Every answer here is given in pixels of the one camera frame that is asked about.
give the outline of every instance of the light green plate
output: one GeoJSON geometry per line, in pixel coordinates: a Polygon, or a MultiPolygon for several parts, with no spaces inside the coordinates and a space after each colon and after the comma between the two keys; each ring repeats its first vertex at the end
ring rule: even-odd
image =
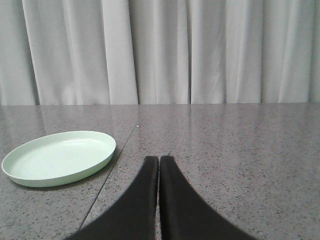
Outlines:
{"type": "Polygon", "coordinates": [[[4,158],[2,170],[24,186],[60,186],[102,169],[115,149],[116,141],[102,132],[61,132],[17,147],[4,158]]]}

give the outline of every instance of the table seam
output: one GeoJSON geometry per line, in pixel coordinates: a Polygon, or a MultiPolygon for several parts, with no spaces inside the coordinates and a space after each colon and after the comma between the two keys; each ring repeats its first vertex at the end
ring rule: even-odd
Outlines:
{"type": "Polygon", "coordinates": [[[133,134],[133,132],[135,131],[135,129],[136,129],[136,127],[137,127],[137,124],[138,124],[138,121],[135,123],[135,126],[133,127],[133,129],[132,129],[132,131],[131,131],[131,133],[130,133],[129,137],[127,138],[127,140],[126,140],[126,142],[125,142],[125,144],[123,145],[123,148],[121,149],[121,151],[120,151],[120,153],[119,153],[119,155],[118,155],[117,159],[114,161],[114,163],[113,163],[113,165],[112,165],[112,168],[111,168],[111,170],[110,170],[109,174],[106,176],[106,178],[105,178],[105,180],[104,180],[103,184],[101,185],[101,188],[99,189],[99,191],[98,191],[98,193],[97,193],[96,197],[94,198],[94,200],[93,200],[93,202],[92,202],[92,204],[91,204],[91,206],[90,206],[90,208],[89,208],[88,212],[87,212],[87,213],[86,213],[86,215],[84,216],[84,218],[83,218],[83,220],[81,221],[80,226],[79,226],[79,228],[76,230],[76,232],[77,232],[77,231],[79,231],[79,230],[83,227],[83,225],[84,225],[85,221],[87,220],[87,218],[88,218],[88,216],[89,216],[89,213],[91,212],[91,210],[92,210],[92,208],[93,208],[94,204],[96,203],[96,201],[97,201],[97,199],[98,199],[98,197],[99,197],[99,195],[100,195],[100,193],[101,193],[102,189],[104,188],[104,186],[105,186],[105,184],[106,184],[106,182],[107,182],[107,180],[108,180],[108,178],[109,178],[110,174],[111,174],[111,173],[112,173],[112,171],[114,170],[114,167],[115,167],[115,165],[116,165],[116,163],[117,163],[118,159],[120,158],[120,156],[121,156],[121,154],[122,154],[123,150],[125,149],[125,147],[126,147],[126,145],[127,145],[128,141],[129,141],[129,139],[130,139],[131,135],[132,135],[132,134],[133,134]]]}

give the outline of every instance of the granite table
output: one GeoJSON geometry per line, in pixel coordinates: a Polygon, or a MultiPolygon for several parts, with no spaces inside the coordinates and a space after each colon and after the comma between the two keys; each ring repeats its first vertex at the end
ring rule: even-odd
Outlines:
{"type": "MultiPolygon", "coordinates": [[[[0,239],[61,240],[107,210],[147,155],[172,155],[193,188],[261,240],[320,239],[320,103],[1,106],[0,159],[49,134],[114,137],[110,163],[64,186],[0,172],[0,239]]],[[[161,239],[159,210],[156,239],[161,239]]]]}

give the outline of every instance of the white curtain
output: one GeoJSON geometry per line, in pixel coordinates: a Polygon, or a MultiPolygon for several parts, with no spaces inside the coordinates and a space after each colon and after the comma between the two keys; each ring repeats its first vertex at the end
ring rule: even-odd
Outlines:
{"type": "Polygon", "coordinates": [[[320,102],[320,0],[0,0],[1,105],[320,102]]]}

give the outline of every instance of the round plastic plate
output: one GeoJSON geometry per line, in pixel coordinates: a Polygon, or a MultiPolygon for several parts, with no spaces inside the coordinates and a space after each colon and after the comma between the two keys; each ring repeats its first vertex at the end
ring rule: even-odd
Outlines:
{"type": "Polygon", "coordinates": [[[116,141],[102,132],[61,132],[17,147],[4,158],[2,170],[24,186],[60,186],[102,169],[115,149],[116,141]]]}

